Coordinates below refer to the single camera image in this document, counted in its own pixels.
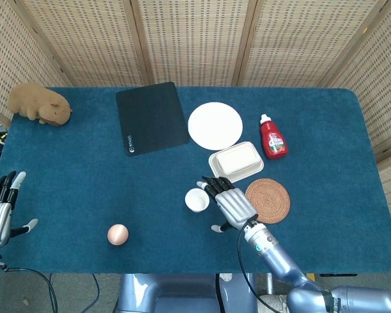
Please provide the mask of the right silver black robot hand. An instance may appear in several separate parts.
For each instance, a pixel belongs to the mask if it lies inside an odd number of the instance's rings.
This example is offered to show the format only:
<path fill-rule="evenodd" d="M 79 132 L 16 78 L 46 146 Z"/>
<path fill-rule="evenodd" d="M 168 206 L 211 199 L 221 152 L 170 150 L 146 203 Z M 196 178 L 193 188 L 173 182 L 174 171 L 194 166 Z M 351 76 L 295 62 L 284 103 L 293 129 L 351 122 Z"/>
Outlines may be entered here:
<path fill-rule="evenodd" d="M 202 178 L 204 181 L 198 181 L 197 186 L 208 194 L 226 218 L 224 224 L 212 225 L 212 231 L 223 233 L 231 228 L 243 230 L 247 223 L 257 219 L 255 207 L 242 190 L 236 188 L 228 178 L 206 176 Z"/>

